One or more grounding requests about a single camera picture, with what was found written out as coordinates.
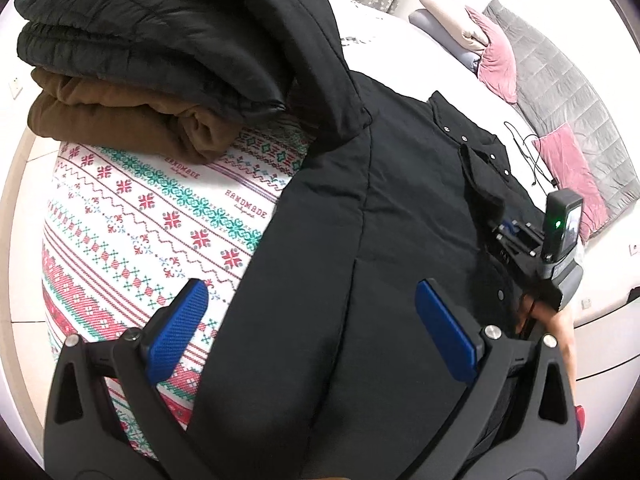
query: wall outlet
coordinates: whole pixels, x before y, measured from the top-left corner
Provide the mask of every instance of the wall outlet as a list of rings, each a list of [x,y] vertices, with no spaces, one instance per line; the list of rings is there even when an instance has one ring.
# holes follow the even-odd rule
[[[11,97],[15,100],[18,97],[18,94],[22,91],[22,85],[20,84],[20,81],[18,81],[17,77],[14,77],[9,81],[9,89],[11,90]]]

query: black puffer jacket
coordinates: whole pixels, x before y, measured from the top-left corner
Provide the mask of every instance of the black puffer jacket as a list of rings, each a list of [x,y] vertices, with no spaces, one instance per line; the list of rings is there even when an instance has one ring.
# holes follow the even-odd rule
[[[242,0],[16,0],[25,62],[168,92],[255,122],[284,111],[292,70]]]
[[[202,374],[188,434],[223,480],[391,480],[464,386],[415,312],[425,277],[513,329],[482,219],[542,213],[505,147],[439,93],[350,72],[327,0],[243,0],[280,45],[318,140],[286,187]]]

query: folded clothes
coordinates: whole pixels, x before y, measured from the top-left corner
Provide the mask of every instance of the folded clothes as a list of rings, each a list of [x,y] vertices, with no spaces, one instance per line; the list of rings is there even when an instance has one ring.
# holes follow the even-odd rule
[[[444,47],[453,57],[474,74],[478,72],[480,55],[467,50],[454,40],[442,24],[427,9],[414,10],[409,14],[409,23],[420,28]]]
[[[41,137],[206,164],[241,129],[239,123],[164,92],[43,68],[31,76],[43,91],[31,105],[27,124]]]
[[[283,112],[293,72],[244,0],[15,0],[28,64],[169,92],[220,117]]]
[[[489,45],[489,38],[471,20],[463,4],[455,0],[420,0],[420,3],[436,17],[451,37],[467,50],[482,54]]]

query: blue gripper pad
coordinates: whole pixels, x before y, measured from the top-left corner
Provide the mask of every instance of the blue gripper pad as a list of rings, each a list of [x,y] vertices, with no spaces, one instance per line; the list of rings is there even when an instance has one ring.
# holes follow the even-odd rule
[[[146,376],[152,384],[171,377],[208,306],[207,285],[191,279],[166,310],[159,309],[164,312],[156,312],[145,326]]]
[[[478,354],[471,339],[433,287],[423,280],[415,289],[415,308],[452,377],[471,384],[478,374]]]

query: pink cushion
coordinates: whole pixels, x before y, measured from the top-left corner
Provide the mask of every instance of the pink cushion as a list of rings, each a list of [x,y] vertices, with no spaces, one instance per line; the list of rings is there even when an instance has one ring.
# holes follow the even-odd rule
[[[602,227],[609,215],[587,161],[567,123],[541,139],[533,141],[560,187],[567,187],[584,198],[580,219],[580,238],[586,242]]]
[[[489,45],[480,58],[478,79],[498,97],[514,104],[517,101],[516,58],[511,43],[502,29],[484,14],[471,7],[465,9],[489,38]]]

